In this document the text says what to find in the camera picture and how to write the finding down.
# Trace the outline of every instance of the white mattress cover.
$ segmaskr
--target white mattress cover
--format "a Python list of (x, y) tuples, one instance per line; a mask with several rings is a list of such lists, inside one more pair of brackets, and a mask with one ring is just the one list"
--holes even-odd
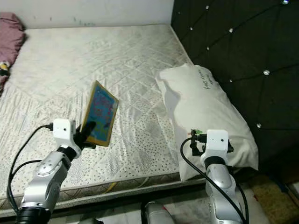
[[(0, 205), (17, 150), (39, 125), (55, 118), (80, 124), (98, 80), (120, 99), (109, 148), (86, 149), (61, 190), (178, 172), (173, 128), (154, 80), (165, 68), (192, 63), (169, 25), (26, 30), (28, 39), (0, 98)], [(39, 131), (16, 166), (56, 149)], [(36, 165), (15, 176), (23, 194)]]

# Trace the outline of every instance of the black tufted headboard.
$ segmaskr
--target black tufted headboard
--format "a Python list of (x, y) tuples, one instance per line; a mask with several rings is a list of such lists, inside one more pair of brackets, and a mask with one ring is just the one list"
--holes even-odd
[(175, 0), (172, 23), (247, 121), (259, 169), (299, 161), (299, 0)]

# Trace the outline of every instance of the pillowcase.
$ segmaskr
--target pillowcase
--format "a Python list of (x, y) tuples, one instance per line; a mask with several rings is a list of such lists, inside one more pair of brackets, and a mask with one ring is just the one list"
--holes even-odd
[[(178, 152), (181, 143), (190, 137), (191, 129), (198, 129), (203, 133), (208, 129), (224, 129), (228, 131), (229, 141), (234, 147), (234, 152), (228, 153), (228, 164), (257, 170), (258, 151), (253, 135), (208, 69), (184, 64), (161, 71), (156, 82), (173, 124)], [(192, 156), (189, 145), (190, 142), (187, 142), (184, 146), (186, 157), (204, 170), (199, 157)], [(178, 161), (182, 181), (198, 175), (180, 153)]]

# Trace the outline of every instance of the cable connector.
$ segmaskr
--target cable connector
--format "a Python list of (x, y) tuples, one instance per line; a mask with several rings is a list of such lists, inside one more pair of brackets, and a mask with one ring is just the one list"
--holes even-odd
[(46, 128), (48, 128), (50, 131), (53, 131), (53, 122), (45, 125)]

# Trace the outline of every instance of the floor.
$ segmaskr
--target floor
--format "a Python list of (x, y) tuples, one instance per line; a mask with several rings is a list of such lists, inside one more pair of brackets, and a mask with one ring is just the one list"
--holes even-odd
[[(249, 223), (269, 224), (270, 222), (263, 212), (261, 205), (254, 198), (253, 191), (247, 185), (243, 185), (242, 188), (249, 204)], [(167, 208), (177, 224), (210, 223), (208, 197), (204, 190), (162, 198), (156, 201), (162, 203)], [(77, 224), (80, 220), (90, 217), (95, 217), (105, 224), (141, 224), (140, 204), (131, 204), (94, 213), (54, 218), (49, 224)]]

